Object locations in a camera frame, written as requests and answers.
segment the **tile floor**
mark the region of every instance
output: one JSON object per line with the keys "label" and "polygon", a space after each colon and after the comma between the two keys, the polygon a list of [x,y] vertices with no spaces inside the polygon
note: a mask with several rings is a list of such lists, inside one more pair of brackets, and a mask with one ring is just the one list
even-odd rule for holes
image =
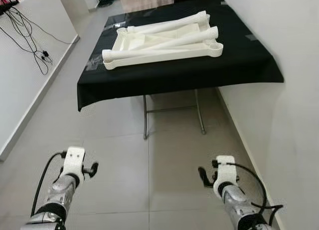
{"label": "tile floor", "polygon": [[[214,89],[200,90],[207,134],[196,110],[149,114],[143,140],[142,97],[96,103],[77,112],[76,83],[109,16],[120,2],[97,10],[90,29],[29,122],[8,159],[0,164],[0,230],[28,220],[33,195],[49,156],[70,145],[84,146],[85,163],[100,163],[74,197],[68,230],[231,230],[222,203],[204,189],[197,173],[218,154],[250,166]],[[193,104],[192,91],[148,97],[150,108]],[[55,159],[39,196],[41,203],[63,162]],[[240,172],[244,190],[259,197],[254,180]]]}

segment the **metal robot arm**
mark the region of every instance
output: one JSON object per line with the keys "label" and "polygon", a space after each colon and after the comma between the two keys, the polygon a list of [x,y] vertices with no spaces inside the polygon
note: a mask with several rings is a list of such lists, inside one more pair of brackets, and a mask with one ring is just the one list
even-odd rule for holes
{"label": "metal robot arm", "polygon": [[44,204],[21,230],[65,230],[64,223],[75,190],[83,184],[84,174],[92,178],[98,170],[98,163],[94,163],[90,169],[83,168],[84,156],[84,148],[68,148],[61,174],[49,188]]}
{"label": "metal robot arm", "polygon": [[199,167],[204,186],[213,188],[215,195],[223,201],[235,230],[274,230],[238,187],[236,166],[229,163],[235,163],[233,156],[220,155],[213,161],[213,167],[217,168],[214,183],[209,182],[205,169]]}

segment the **folding table leg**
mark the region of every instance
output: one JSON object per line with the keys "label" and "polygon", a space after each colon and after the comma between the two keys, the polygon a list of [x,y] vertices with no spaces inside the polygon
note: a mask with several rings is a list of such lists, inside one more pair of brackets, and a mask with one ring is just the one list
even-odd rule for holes
{"label": "folding table leg", "polygon": [[199,118],[201,133],[202,133],[202,134],[206,134],[206,130],[205,130],[204,123],[203,123],[203,118],[202,118],[202,116],[201,116],[201,111],[200,111],[200,106],[199,106],[199,100],[198,100],[198,90],[197,90],[197,89],[195,89],[195,97],[196,97],[197,113],[198,113],[198,118]]}
{"label": "folding table leg", "polygon": [[147,127],[148,127],[148,112],[147,112],[147,106],[146,106],[146,96],[143,95],[143,104],[144,104],[144,139],[148,138],[147,135]]}

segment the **table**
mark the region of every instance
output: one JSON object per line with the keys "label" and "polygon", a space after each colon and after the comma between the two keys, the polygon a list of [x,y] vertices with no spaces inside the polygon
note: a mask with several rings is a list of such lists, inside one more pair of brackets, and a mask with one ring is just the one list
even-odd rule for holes
{"label": "table", "polygon": [[[219,30],[224,44],[221,57],[196,57],[118,67],[107,70],[102,50],[112,49],[119,27],[139,26],[183,18],[206,10],[210,26]],[[146,138],[146,95],[220,87],[242,83],[282,83],[284,78],[262,43],[224,0],[190,0],[109,17],[77,84],[78,110],[92,103],[121,97],[144,97]],[[196,107],[201,118],[197,92]]]}

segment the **metal table leg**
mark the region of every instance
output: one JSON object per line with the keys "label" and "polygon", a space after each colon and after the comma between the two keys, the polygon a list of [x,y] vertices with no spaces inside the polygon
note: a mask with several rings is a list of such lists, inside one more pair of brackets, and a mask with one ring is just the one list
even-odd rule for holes
{"label": "metal table leg", "polygon": [[148,127],[148,112],[147,112],[147,106],[146,106],[146,96],[143,95],[143,103],[144,103],[144,139],[148,138],[147,135],[147,127]]}
{"label": "metal table leg", "polygon": [[201,116],[201,111],[200,111],[200,106],[199,106],[199,101],[198,101],[198,90],[197,89],[195,89],[195,97],[196,97],[197,113],[198,113],[201,133],[202,134],[206,134],[206,130],[205,130],[204,123],[203,123],[203,118]]}

